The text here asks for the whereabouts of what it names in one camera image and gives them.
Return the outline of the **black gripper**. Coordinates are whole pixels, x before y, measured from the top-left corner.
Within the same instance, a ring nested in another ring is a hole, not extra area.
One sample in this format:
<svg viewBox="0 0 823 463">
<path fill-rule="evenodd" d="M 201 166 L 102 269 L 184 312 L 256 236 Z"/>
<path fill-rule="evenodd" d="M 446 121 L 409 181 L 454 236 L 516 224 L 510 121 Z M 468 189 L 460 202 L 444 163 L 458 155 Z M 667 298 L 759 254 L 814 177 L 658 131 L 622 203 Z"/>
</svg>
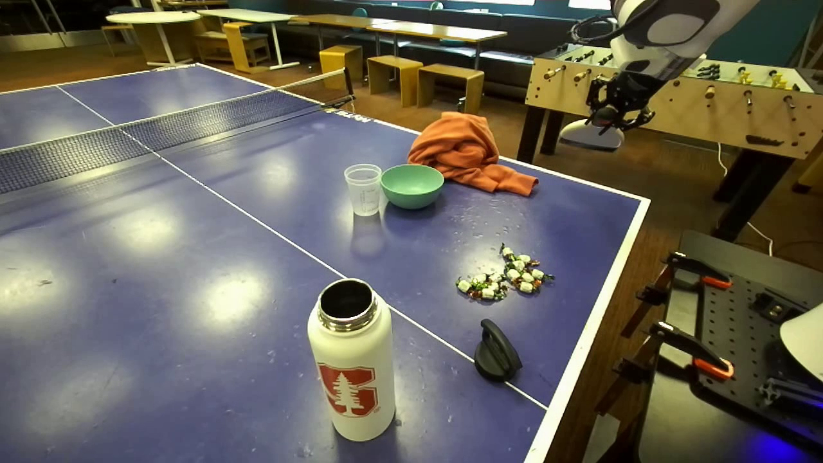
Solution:
<svg viewBox="0 0 823 463">
<path fill-rule="evenodd" d="M 590 125 L 600 131 L 643 127 L 653 119 L 649 101 L 661 87 L 661 81 L 636 72 L 595 81 L 588 92 Z"/>
</svg>

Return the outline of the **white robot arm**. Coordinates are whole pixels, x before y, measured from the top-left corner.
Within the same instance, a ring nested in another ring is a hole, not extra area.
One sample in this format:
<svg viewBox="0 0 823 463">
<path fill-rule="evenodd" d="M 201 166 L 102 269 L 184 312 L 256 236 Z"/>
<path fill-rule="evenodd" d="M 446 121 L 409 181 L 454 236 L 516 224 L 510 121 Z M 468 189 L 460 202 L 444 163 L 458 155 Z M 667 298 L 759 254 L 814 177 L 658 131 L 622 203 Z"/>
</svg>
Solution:
<svg viewBox="0 0 823 463">
<path fill-rule="evenodd" d="M 575 23 L 575 44 L 608 41 L 615 60 L 615 77 L 590 85 L 590 116 L 576 131 L 608 136 L 649 125 L 652 99 L 743 20 L 757 2 L 613 0 L 609 17 Z"/>
</svg>

